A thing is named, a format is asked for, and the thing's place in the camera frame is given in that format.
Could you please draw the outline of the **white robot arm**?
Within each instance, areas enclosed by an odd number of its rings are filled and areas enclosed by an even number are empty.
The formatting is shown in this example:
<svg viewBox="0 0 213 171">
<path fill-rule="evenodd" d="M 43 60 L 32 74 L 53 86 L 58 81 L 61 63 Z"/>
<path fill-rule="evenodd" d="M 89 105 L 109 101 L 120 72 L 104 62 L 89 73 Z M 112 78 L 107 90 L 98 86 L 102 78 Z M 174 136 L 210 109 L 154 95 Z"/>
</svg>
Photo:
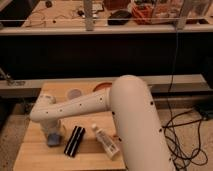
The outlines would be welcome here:
<svg viewBox="0 0 213 171">
<path fill-rule="evenodd" d="M 176 171 L 147 83 L 133 75 L 117 78 L 112 86 L 57 103 L 41 94 L 30 113 L 34 122 L 110 111 L 128 171 Z"/>
</svg>

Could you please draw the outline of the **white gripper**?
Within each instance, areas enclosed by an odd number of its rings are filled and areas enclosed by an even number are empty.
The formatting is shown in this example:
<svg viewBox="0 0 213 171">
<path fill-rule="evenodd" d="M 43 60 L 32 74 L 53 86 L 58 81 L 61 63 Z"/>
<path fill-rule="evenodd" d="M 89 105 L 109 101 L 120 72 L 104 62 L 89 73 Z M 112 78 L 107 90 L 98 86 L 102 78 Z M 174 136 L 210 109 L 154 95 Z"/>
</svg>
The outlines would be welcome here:
<svg viewBox="0 0 213 171">
<path fill-rule="evenodd" d="M 63 135 L 63 126 L 60 120 L 43 121 L 41 123 L 41 130 L 45 137 L 48 137 L 50 134 Z"/>
</svg>

